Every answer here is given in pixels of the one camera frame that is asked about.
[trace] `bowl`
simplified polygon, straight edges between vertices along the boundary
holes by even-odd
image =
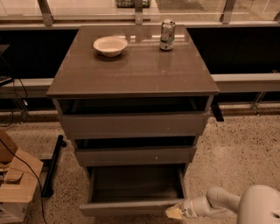
[[[109,36],[98,38],[94,42],[94,48],[106,57],[115,57],[119,55],[127,46],[128,41],[124,38]]]

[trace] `soda can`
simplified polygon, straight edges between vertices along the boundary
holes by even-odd
[[[165,19],[161,24],[160,49],[168,51],[173,48],[175,39],[175,26],[175,21],[171,19]]]

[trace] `drawer front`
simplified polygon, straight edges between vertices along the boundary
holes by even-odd
[[[173,149],[76,150],[81,166],[188,164],[196,147]]]
[[[208,113],[197,115],[63,115],[69,139],[197,136]]]
[[[163,214],[184,200],[181,169],[175,164],[95,167],[85,216]]]

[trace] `robotic arm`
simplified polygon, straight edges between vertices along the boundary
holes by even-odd
[[[239,197],[212,187],[205,196],[186,199],[167,209],[166,214],[173,219],[221,219],[237,214],[237,224],[280,224],[280,192],[266,185],[253,185]]]

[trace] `concrete floor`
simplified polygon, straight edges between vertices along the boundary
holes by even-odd
[[[185,175],[185,189],[190,198],[203,195],[211,186],[221,186],[242,195],[247,187],[262,184],[280,190],[280,104],[263,104],[255,116],[249,105],[221,106],[225,122],[211,116],[198,150]],[[59,134],[64,134],[55,111],[30,113],[26,123],[14,122],[3,128],[23,149],[38,158],[50,158]],[[66,140],[53,181],[54,195],[44,199],[47,222],[59,224],[234,224],[236,215],[224,220],[198,218],[170,220],[156,215],[121,217],[84,217],[79,205],[88,200],[89,182],[78,165],[74,148]],[[39,188],[30,203],[24,223],[43,223]]]

